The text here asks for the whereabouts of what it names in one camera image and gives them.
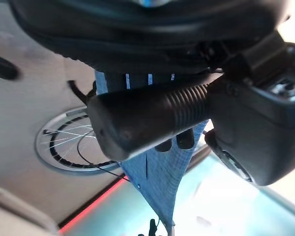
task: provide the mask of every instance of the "blue fabric strap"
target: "blue fabric strap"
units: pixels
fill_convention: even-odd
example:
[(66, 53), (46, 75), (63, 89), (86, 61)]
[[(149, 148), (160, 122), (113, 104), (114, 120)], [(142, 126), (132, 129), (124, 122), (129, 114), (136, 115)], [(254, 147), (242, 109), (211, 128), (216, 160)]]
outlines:
[[(95, 76), (98, 94), (106, 93), (104, 73), (96, 71)], [(205, 121), (194, 127), (195, 143), (206, 123)], [(120, 164), (129, 180), (159, 216), (169, 235), (173, 225), (176, 192), (195, 147), (181, 150), (176, 139), (172, 139), (172, 142), (169, 152), (157, 152), (152, 148)]]

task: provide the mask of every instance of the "ribbed cylindrical handle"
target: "ribbed cylindrical handle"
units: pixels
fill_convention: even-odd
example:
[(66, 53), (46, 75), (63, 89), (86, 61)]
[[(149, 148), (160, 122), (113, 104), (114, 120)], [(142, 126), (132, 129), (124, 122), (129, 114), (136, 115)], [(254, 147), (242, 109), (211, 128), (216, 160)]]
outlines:
[(88, 115), (104, 154), (123, 161), (208, 118), (207, 86), (199, 81), (102, 94)]

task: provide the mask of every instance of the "wire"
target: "wire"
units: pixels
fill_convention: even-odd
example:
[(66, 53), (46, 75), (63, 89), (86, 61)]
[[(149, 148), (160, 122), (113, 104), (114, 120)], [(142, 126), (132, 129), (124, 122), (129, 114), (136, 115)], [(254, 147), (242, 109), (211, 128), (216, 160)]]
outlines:
[(104, 171), (104, 172), (106, 172), (106, 173), (109, 173), (109, 174), (111, 174), (111, 175), (114, 175), (114, 176), (116, 176), (116, 177), (118, 177), (118, 178), (120, 178), (120, 179), (123, 179), (123, 180), (128, 181), (128, 182), (131, 183), (130, 180), (128, 180), (128, 179), (126, 179), (126, 178), (124, 178), (124, 177), (120, 177), (119, 175), (117, 175), (117, 174), (115, 174), (115, 173), (112, 173), (112, 172), (110, 172), (110, 171), (107, 171), (107, 170), (105, 170), (105, 169), (103, 169), (103, 168), (100, 168), (99, 165), (94, 164), (94, 163), (88, 161), (85, 157), (83, 157), (83, 155), (80, 153), (80, 148), (79, 148), (79, 146), (80, 146), (80, 143), (81, 143), (81, 141), (82, 141), (82, 139), (83, 139), (84, 137), (85, 137), (85, 136), (83, 136), (83, 137), (78, 141), (78, 144), (77, 144), (77, 151), (78, 151), (78, 154), (79, 154), (79, 156), (80, 156), (83, 160), (85, 160), (85, 161), (88, 162), (90, 165), (93, 165), (94, 167), (96, 167), (96, 168), (98, 168), (98, 169), (100, 169), (100, 170), (102, 170), (102, 171)]
[(157, 222), (157, 225), (156, 225), (156, 227), (158, 227), (158, 225), (159, 225), (159, 218), (158, 218), (158, 222)]

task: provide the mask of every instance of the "black cable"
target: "black cable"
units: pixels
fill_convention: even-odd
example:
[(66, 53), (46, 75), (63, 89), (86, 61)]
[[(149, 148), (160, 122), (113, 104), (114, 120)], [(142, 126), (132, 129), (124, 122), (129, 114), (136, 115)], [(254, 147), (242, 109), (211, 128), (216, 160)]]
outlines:
[(79, 149), (80, 143), (81, 143), (81, 141), (82, 141), (83, 138), (85, 138), (85, 136), (83, 136), (83, 137), (78, 141), (78, 144), (77, 144), (77, 151), (78, 151), (78, 154), (79, 154), (79, 156), (80, 156), (83, 160), (85, 160), (85, 161), (88, 162), (90, 165), (93, 165), (94, 167), (96, 167), (96, 168), (98, 168), (98, 169), (100, 169), (100, 170), (102, 170), (102, 171), (104, 171), (104, 172), (107, 172), (107, 173), (109, 173), (109, 174), (111, 174), (111, 175), (114, 175), (114, 176), (116, 176), (116, 177), (118, 177), (118, 178), (120, 178), (120, 179), (123, 179), (123, 180), (125, 180), (125, 181), (131, 182), (130, 180), (128, 180), (128, 179), (126, 179), (126, 178), (124, 178), (124, 177), (120, 177), (119, 175), (117, 175), (117, 174), (115, 174), (115, 173), (112, 173), (112, 172), (107, 171), (107, 170), (105, 170), (105, 169), (103, 169), (103, 168), (100, 168), (98, 165), (96, 165), (96, 164), (94, 164), (94, 163), (88, 161), (85, 157), (83, 157), (83, 155), (80, 153), (80, 149)]
[(156, 227), (158, 227), (158, 225), (159, 225), (159, 218), (158, 218), (158, 222), (157, 222), (157, 225), (156, 225)]

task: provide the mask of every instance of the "black plastic housing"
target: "black plastic housing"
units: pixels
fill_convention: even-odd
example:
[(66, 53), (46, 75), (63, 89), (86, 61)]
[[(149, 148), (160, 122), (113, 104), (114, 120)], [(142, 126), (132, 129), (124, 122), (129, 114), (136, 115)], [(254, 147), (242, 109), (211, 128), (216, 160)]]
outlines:
[[(272, 82), (295, 82), (291, 68)], [(208, 89), (218, 155), (229, 156), (257, 185), (274, 183), (295, 168), (295, 101), (226, 76)]]

